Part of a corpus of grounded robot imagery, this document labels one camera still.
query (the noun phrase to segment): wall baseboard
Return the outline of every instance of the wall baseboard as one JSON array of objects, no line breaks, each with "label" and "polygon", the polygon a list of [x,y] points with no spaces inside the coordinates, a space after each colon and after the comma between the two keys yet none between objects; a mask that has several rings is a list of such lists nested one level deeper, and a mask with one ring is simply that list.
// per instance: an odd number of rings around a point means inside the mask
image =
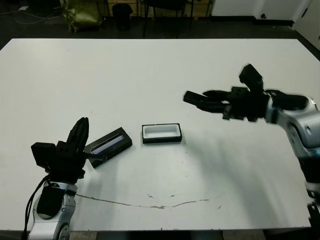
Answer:
[{"label": "wall baseboard", "polygon": [[291,20],[266,20],[256,19],[254,16],[210,16],[209,19],[213,22],[252,22],[256,25],[276,25],[290,26],[294,24]]},{"label": "wall baseboard", "polygon": [[292,27],[292,25],[295,23],[291,20],[265,20],[265,19],[255,19],[252,21],[253,24],[256,25],[275,25],[275,26],[289,26]]},{"label": "wall baseboard", "polygon": [[254,16],[209,16],[209,19],[214,22],[252,22],[256,20]]}]

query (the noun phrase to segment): cable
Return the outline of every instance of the cable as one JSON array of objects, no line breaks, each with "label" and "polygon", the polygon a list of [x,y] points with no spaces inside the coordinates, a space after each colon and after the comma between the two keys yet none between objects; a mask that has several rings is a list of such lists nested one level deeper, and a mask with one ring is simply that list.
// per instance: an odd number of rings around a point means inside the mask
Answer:
[{"label": "cable", "polygon": [[23,11],[9,11],[9,12],[3,12],[3,13],[0,13],[0,15],[5,15],[5,14],[11,14],[11,13],[22,13],[22,14],[27,14],[27,15],[30,15],[32,17],[35,17],[35,18],[38,18],[38,19],[41,19],[39,21],[35,21],[35,22],[21,22],[17,19],[15,19],[14,17],[12,16],[0,16],[0,17],[5,17],[5,18],[11,18],[13,19],[15,22],[17,22],[18,24],[24,24],[24,25],[30,25],[30,24],[37,24],[37,23],[40,23],[46,19],[57,19],[57,18],[60,18],[62,15],[60,16],[53,16],[51,17],[54,13],[52,13],[51,15],[49,15],[48,17],[40,17],[40,16],[35,16],[35,15],[32,15],[32,14],[29,14],[29,13],[26,13],[26,12],[23,12]]},{"label": "cable", "polygon": [[32,16],[32,17],[38,18],[38,19],[56,19],[56,18],[57,18],[56,16],[51,17],[52,14],[51,14],[50,16],[48,16],[48,17],[41,17],[41,16],[32,15],[32,14],[30,14],[30,13],[26,13],[26,12],[24,12],[24,11],[1,12],[0,15],[13,14],[13,13],[26,14],[26,15],[29,15],[29,16]]},{"label": "cable", "polygon": [[47,176],[45,176],[41,182],[39,183],[39,185],[36,187],[35,191],[32,193],[31,197],[29,198],[29,201],[26,205],[25,208],[25,216],[24,216],[24,229],[23,232],[21,234],[21,240],[27,240],[28,239],[28,234],[27,234],[27,227],[28,227],[28,222],[29,222],[29,217],[30,217],[30,212],[31,212],[31,208],[32,208],[32,202],[34,200],[34,197],[37,193],[37,191],[39,190],[39,188],[41,188],[41,186],[48,181],[50,178],[50,175],[48,174]]}]

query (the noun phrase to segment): rectangular box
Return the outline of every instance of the rectangular box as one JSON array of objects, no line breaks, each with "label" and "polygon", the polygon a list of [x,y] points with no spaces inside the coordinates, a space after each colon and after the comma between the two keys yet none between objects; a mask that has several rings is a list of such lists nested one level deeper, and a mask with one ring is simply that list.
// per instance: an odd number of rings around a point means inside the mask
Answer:
[{"label": "rectangular box", "polygon": [[142,125],[144,144],[181,142],[182,133],[179,123]]},{"label": "rectangular box", "polygon": [[[119,127],[117,130],[85,146],[84,152],[87,154],[106,156],[106,159],[109,160],[130,146],[132,146],[131,138],[122,127]],[[90,163],[93,168],[96,168],[104,162],[90,159]]]}]

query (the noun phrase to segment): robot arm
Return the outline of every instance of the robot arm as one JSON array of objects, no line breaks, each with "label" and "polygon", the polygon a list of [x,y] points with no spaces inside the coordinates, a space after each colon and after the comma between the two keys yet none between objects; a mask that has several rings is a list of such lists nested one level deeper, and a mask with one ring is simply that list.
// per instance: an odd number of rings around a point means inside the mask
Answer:
[{"label": "robot arm", "polygon": [[[42,193],[32,209],[34,222],[29,240],[69,239],[70,221],[76,208],[75,184],[85,175],[83,167],[86,159],[107,160],[104,156],[84,153],[88,135],[89,120],[82,117],[70,131],[66,142],[59,141],[56,146],[37,142],[31,146],[36,164],[44,168],[48,175],[43,179]],[[31,209],[34,194],[27,205],[23,240],[27,239],[28,208]]]},{"label": "robot arm", "polygon": [[290,141],[306,179],[310,223],[320,236],[320,112],[315,101],[301,95],[285,94],[279,90],[264,90],[262,76],[251,65],[243,68],[240,82],[247,87],[232,87],[231,92],[210,90],[203,95],[187,91],[183,101],[200,110],[221,113],[223,119],[247,118],[256,122],[281,126]]}]

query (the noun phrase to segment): dark floor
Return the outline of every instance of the dark floor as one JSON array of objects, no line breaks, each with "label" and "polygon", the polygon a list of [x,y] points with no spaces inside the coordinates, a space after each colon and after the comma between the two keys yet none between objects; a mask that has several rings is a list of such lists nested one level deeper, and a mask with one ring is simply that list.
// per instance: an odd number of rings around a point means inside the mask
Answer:
[{"label": "dark floor", "polygon": [[[23,3],[1,4],[0,13],[17,11]],[[39,12],[27,9],[26,12],[37,16],[60,16],[54,19],[41,19],[23,13],[0,14],[0,49],[12,38],[81,38],[81,39],[141,39],[143,38],[144,20],[140,17],[131,19],[131,29],[117,30],[113,18],[103,21],[100,29],[69,32],[67,21],[61,10]],[[320,60],[320,52],[289,26],[258,25],[251,21],[213,21],[209,18],[193,20],[190,25],[188,18],[151,18],[147,22],[147,39],[298,39],[309,51]]]}]

